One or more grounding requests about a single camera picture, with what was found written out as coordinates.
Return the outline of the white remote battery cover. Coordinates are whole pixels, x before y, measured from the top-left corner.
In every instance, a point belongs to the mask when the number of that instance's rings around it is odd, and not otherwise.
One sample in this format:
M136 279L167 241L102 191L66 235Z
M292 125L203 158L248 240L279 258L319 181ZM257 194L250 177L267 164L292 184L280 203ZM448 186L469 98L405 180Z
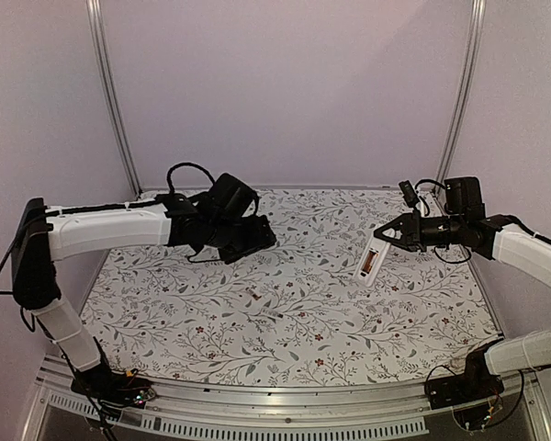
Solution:
M260 313L265 317L275 319L275 320L284 318L284 315L282 313L275 310L267 309L267 308L260 309Z

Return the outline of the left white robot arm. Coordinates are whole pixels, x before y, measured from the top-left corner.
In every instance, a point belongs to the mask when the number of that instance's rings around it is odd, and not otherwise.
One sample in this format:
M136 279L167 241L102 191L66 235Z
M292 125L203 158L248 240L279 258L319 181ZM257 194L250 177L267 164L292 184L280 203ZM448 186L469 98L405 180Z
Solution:
M223 174L211 188L187 197L171 188L154 198L87 207L45 206L34 198L25 207L8 251L15 302L30 311L99 399L118 391L95 338L85 329L56 281L55 262L68 257L142 245L188 246L199 254L217 250L227 265L276 243L258 194Z

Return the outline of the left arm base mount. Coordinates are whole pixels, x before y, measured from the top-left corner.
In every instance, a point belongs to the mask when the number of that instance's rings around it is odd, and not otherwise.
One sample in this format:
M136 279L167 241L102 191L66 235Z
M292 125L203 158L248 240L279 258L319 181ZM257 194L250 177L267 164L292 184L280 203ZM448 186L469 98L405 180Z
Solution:
M157 397L152 383L140 378L133 369L129 374L113 371L105 362L86 371L70 365L73 373L72 391L115 408L143 408Z

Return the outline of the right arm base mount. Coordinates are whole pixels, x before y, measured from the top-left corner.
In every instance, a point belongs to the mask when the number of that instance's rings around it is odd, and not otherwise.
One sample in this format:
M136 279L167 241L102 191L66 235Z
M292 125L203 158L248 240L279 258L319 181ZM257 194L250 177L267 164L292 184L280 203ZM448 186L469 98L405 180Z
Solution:
M496 397L504 392L499 376L489 373L484 356L467 355L462 373L447 365L431 369L423 384L424 394L433 410Z

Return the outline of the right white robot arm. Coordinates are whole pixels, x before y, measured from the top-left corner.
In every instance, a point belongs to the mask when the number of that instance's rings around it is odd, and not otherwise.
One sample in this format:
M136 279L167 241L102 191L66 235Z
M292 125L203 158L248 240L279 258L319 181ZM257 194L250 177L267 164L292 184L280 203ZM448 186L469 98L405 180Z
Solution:
M530 230L515 216L487 216L480 183L474 176L449 178L441 187L445 215L424 218L417 209L419 196L414 187L408 181L401 182L399 188L411 211L376 228L376 239L409 252L461 245L551 288L550 239ZM551 367L551 328L505 339L469 354L469 371L457 379L456 392L463 400L474 401L490 388L492 376L547 367Z

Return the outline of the white remote control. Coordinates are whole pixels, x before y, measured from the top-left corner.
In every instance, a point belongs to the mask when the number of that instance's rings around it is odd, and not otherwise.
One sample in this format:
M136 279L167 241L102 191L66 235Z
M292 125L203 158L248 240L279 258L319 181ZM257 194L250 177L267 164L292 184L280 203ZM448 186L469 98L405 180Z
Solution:
M390 243L372 236L354 271L354 279L360 284L371 288L387 256Z

